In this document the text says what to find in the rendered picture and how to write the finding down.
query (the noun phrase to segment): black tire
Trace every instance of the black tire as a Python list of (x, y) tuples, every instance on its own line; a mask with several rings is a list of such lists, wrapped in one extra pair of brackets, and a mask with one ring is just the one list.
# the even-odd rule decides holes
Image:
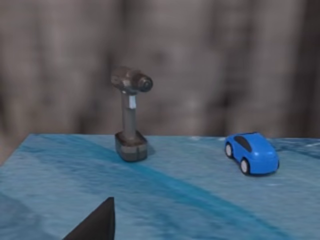
[(240, 170), (244, 175), (250, 175), (250, 164), (247, 159), (243, 158), (241, 160)]
[(228, 158), (230, 158), (230, 159), (234, 158), (234, 151), (233, 151), (232, 146), (229, 142), (227, 142), (225, 144), (224, 153)]

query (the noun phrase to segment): car wheel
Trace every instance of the car wheel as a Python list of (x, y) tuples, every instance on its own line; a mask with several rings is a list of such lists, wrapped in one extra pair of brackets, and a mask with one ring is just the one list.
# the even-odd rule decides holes
[(240, 170), (244, 175), (250, 174), (250, 165), (247, 159), (243, 158), (240, 162)]
[(225, 155), (226, 155), (228, 158), (232, 159), (232, 158), (234, 157), (233, 150), (232, 150), (232, 146), (231, 146), (230, 143), (228, 143), (228, 142), (226, 143), (225, 148), (224, 148), (224, 151), (225, 151)]

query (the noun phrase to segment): white wheel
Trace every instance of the white wheel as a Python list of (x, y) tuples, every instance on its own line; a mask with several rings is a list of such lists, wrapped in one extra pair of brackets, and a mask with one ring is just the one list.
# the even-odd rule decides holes
[(250, 166), (247, 160), (243, 159), (240, 163), (241, 172), (245, 175), (249, 174)]
[(225, 145), (225, 154), (228, 158), (232, 158), (232, 147), (231, 147), (230, 143), (227, 143)]

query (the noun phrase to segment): tabletop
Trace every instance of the tabletop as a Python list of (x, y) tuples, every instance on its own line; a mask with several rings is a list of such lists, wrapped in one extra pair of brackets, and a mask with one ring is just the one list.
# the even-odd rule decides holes
[(128, 163), (112, 135), (29, 135), (0, 167), (0, 239), (60, 240), (108, 197), (116, 240), (320, 239), (320, 139), (270, 139), (280, 169), (262, 177), (223, 137), (147, 139)]

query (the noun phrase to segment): blue car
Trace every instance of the blue car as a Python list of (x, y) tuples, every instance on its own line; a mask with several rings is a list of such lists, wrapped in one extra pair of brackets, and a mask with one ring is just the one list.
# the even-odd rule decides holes
[(224, 142), (225, 154), (235, 159), (245, 175), (263, 175), (277, 171), (279, 158), (274, 147), (258, 132), (233, 134)]

